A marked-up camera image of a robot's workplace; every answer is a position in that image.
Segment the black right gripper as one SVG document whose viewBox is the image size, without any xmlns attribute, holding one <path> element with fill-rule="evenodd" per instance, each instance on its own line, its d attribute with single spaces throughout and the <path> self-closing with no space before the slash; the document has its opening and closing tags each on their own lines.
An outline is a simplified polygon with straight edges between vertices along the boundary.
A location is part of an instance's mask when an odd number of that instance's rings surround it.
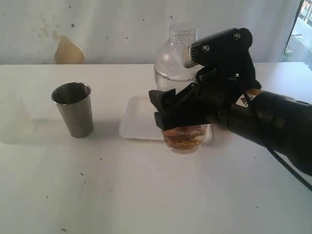
<svg viewBox="0 0 312 234">
<path fill-rule="evenodd" d="M 244 108 L 236 104 L 244 90 L 244 77 L 239 72 L 223 77 L 217 69 L 201 69 L 196 81 L 179 93 L 175 89 L 149 91 L 158 128 L 166 131 L 202 123 L 221 127 L 244 125 Z"/>
</svg>

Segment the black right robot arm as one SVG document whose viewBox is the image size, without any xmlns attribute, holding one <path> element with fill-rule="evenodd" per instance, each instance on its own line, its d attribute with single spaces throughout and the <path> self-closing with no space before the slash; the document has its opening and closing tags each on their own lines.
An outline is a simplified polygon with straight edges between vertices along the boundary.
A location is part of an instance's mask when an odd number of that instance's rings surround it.
<svg viewBox="0 0 312 234">
<path fill-rule="evenodd" d="M 225 77 L 202 69 L 196 82 L 180 92 L 149 92 L 162 130 L 215 124 L 285 155 L 301 172 L 312 173 L 312 106 L 261 90 L 256 80 Z"/>
</svg>

